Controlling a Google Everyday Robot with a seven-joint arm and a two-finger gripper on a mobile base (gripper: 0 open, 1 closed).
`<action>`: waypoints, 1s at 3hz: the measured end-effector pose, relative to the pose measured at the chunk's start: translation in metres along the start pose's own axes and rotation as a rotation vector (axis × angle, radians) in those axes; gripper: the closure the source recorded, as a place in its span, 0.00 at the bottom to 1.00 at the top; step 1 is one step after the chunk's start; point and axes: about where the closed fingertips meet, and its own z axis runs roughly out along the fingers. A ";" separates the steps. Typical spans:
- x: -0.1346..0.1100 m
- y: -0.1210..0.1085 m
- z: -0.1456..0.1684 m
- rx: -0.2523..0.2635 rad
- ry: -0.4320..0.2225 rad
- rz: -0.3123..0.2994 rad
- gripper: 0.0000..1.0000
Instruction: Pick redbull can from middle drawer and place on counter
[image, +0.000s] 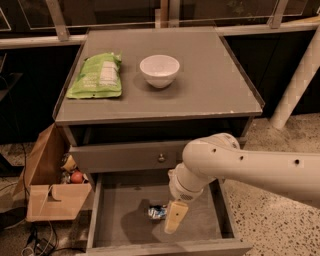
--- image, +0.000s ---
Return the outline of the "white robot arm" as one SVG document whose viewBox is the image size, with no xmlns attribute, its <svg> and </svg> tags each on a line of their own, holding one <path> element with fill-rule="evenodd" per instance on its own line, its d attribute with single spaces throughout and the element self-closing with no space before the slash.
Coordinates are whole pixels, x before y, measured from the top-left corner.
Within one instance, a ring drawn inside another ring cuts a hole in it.
<svg viewBox="0 0 320 256">
<path fill-rule="evenodd" d="M 320 155 L 247 151 L 235 137 L 218 133 L 190 141 L 182 162 L 168 172 L 169 202 L 164 231 L 176 232 L 189 203 L 216 179 L 239 181 L 309 206 L 320 206 Z"/>
</svg>

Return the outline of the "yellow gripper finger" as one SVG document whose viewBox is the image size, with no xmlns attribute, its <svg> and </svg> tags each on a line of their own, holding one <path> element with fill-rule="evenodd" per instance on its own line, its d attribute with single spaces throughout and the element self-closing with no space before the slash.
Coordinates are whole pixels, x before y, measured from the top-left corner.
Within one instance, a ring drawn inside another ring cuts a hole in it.
<svg viewBox="0 0 320 256">
<path fill-rule="evenodd" d="M 167 208 L 164 232 L 173 234 L 188 212 L 188 205 L 181 201 L 170 201 Z"/>
</svg>

